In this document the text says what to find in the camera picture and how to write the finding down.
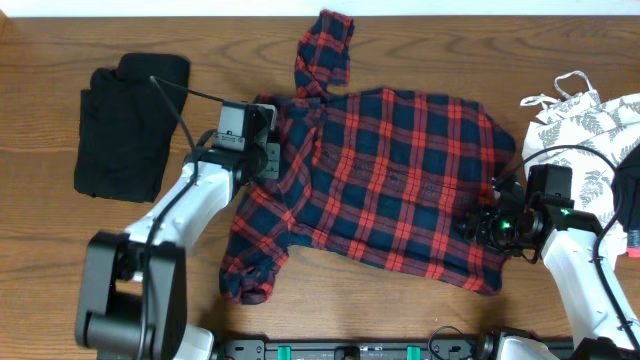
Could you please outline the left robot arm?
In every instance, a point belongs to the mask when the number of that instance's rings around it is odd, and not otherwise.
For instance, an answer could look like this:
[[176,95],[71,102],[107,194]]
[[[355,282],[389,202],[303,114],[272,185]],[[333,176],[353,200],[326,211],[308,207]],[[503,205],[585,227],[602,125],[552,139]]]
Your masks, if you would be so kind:
[[186,257],[245,184],[279,175],[278,117],[268,104],[225,101],[167,194],[122,233],[89,241],[75,340],[101,359],[214,358],[214,336],[187,322]]

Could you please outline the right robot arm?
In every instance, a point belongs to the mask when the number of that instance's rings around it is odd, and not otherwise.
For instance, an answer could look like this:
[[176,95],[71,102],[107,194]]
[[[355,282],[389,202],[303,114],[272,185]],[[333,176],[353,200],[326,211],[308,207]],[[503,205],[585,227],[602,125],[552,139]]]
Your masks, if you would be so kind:
[[525,186],[497,185],[497,203],[468,212],[461,231],[472,244],[510,257],[532,251],[543,262],[571,326],[571,358],[636,359],[639,319],[601,248],[599,220],[575,209],[571,184],[570,168],[535,165]]

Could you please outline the red navy plaid shirt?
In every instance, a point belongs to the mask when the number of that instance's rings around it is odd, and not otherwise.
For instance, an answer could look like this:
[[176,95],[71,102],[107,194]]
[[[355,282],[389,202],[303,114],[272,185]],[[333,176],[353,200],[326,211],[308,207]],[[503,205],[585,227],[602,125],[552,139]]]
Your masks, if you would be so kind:
[[219,272],[228,301],[267,301],[292,246],[497,294],[505,257],[466,241],[467,211],[491,199],[514,138],[475,101],[374,88],[350,77],[351,17],[322,11],[299,41],[292,99],[276,108],[279,175],[248,186]]

